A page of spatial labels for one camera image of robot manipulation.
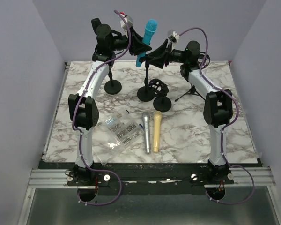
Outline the cream microphone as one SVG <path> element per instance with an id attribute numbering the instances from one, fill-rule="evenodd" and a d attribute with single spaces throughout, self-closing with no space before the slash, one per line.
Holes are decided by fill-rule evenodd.
<path id="1" fill-rule="evenodd" d="M 153 152 L 159 151 L 161 120 L 162 120 L 162 113 L 160 111 L 156 111 L 154 114 Z"/>

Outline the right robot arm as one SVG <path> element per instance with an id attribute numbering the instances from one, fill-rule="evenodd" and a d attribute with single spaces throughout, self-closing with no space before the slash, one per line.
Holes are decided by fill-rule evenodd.
<path id="1" fill-rule="evenodd" d="M 197 41 L 190 41 L 186 48 L 175 50 L 167 40 L 145 56 L 145 61 L 162 69 L 170 62 L 181 63 L 181 76 L 193 85 L 205 99 L 203 117 L 210 129 L 211 151 L 208 164 L 212 169 L 207 170 L 206 178 L 210 183 L 218 183 L 223 178 L 221 170 L 228 168 L 225 160 L 226 131 L 224 126 L 230 123 L 232 118 L 232 100 L 227 94 L 221 92 L 209 78 L 200 73 L 199 58 L 202 52 Z"/>

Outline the black microphone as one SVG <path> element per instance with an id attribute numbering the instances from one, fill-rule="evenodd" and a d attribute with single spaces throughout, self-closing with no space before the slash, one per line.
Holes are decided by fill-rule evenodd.
<path id="1" fill-rule="evenodd" d="M 102 27 L 102 23 L 99 18 L 92 19 L 91 25 L 92 25 L 93 31 L 96 35 L 102 34 L 103 27 Z"/>

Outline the black shock-mount mic stand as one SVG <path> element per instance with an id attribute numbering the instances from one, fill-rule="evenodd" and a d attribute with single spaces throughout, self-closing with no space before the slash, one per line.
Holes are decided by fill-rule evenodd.
<path id="1" fill-rule="evenodd" d="M 155 100 L 153 106 L 157 111 L 167 112 L 171 109 L 171 100 L 167 97 L 169 93 L 168 86 L 159 79 L 152 79 L 149 82 L 149 87 L 154 92 Z"/>

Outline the black round-base mic stand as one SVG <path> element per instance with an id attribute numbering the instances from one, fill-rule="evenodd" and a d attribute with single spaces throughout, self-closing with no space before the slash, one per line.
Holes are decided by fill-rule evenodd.
<path id="1" fill-rule="evenodd" d="M 120 93 L 120 91 L 122 90 L 122 85 L 118 80 L 113 79 L 113 74 L 111 71 L 112 66 L 108 64 L 108 67 L 109 67 L 109 72 L 108 72 L 109 81 L 107 81 L 106 84 L 104 85 L 104 90 L 107 94 L 116 95 Z"/>

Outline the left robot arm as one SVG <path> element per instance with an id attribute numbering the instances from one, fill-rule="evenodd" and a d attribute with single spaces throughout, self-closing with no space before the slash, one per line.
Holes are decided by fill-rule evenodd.
<path id="1" fill-rule="evenodd" d="M 134 56 L 144 56 L 151 50 L 150 42 L 153 32 L 145 26 L 143 36 L 140 36 L 133 26 L 122 25 L 126 35 L 101 23 L 98 18 L 92 20 L 92 28 L 96 34 L 97 44 L 92 55 L 93 66 L 91 71 L 76 94 L 68 96 L 68 107 L 73 130 L 77 133 L 77 158 L 71 172 L 75 181 L 90 185 L 95 178 L 95 170 L 91 167 L 94 160 L 92 154 L 92 133 L 99 120 L 99 110 L 95 98 L 106 76 L 109 81 L 105 84 L 108 94 L 117 94 L 121 91 L 121 83 L 112 78 L 111 68 L 118 59 L 115 51 L 123 50 Z"/>

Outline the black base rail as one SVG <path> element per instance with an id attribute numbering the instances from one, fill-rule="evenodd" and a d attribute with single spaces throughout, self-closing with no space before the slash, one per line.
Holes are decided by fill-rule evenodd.
<path id="1" fill-rule="evenodd" d="M 74 163 L 42 161 L 38 168 L 61 172 L 66 187 L 78 188 L 84 194 L 203 195 L 208 185 L 224 188 L 234 183 L 229 168 L 212 171 L 204 163 L 94 163 L 89 170 Z"/>

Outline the blue microphone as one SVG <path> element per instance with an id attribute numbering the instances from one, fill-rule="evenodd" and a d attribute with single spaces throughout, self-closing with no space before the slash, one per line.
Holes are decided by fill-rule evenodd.
<path id="1" fill-rule="evenodd" d="M 142 43 L 150 45 L 150 41 L 152 36 L 155 34 L 157 30 L 158 22 L 154 19 L 149 19 L 148 22 L 145 25 L 145 31 Z M 142 65 L 142 62 L 140 62 L 140 58 L 144 57 L 146 55 L 146 52 L 143 52 L 137 56 L 136 60 L 136 67 L 139 68 Z"/>

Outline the black round-base stand with clip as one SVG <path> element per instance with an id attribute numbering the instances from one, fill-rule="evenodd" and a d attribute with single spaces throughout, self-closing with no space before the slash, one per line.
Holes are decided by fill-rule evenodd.
<path id="1" fill-rule="evenodd" d="M 145 63 L 145 79 L 144 79 L 144 86 L 139 88 L 137 91 L 137 97 L 142 102 L 149 102 L 154 99 L 155 94 L 152 88 L 148 86 L 149 79 L 148 79 L 148 69 L 149 64 L 146 62 L 146 55 L 145 53 L 141 54 L 140 58 L 138 59 L 139 63 Z"/>

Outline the silver microphone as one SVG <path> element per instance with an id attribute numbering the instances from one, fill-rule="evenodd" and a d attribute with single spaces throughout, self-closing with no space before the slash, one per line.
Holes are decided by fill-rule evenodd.
<path id="1" fill-rule="evenodd" d="M 144 131 L 144 144 L 145 144 L 145 151 L 147 154 L 151 152 L 151 142 L 150 142 L 150 116 L 148 112 L 142 113 L 142 123 L 143 123 L 143 131 Z"/>

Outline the black tripod shock-mount stand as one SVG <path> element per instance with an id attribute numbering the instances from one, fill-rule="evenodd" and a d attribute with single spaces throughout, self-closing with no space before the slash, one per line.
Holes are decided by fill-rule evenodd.
<path id="1" fill-rule="evenodd" d="M 175 99 L 175 102 L 177 102 L 179 99 L 181 99 L 182 97 L 186 96 L 186 95 L 194 95 L 194 96 L 199 96 L 200 98 L 202 98 L 205 101 L 205 98 L 197 91 L 197 89 L 195 88 L 194 85 L 191 85 L 191 88 L 184 93 L 183 95 L 181 95 L 180 97 Z"/>

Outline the clear plastic screw box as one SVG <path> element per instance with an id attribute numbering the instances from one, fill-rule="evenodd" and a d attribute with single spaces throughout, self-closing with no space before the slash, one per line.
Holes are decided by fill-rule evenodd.
<path id="1" fill-rule="evenodd" d="M 95 126 L 92 136 L 93 155 L 105 165 L 142 136 L 142 126 L 127 110 L 121 108 Z"/>

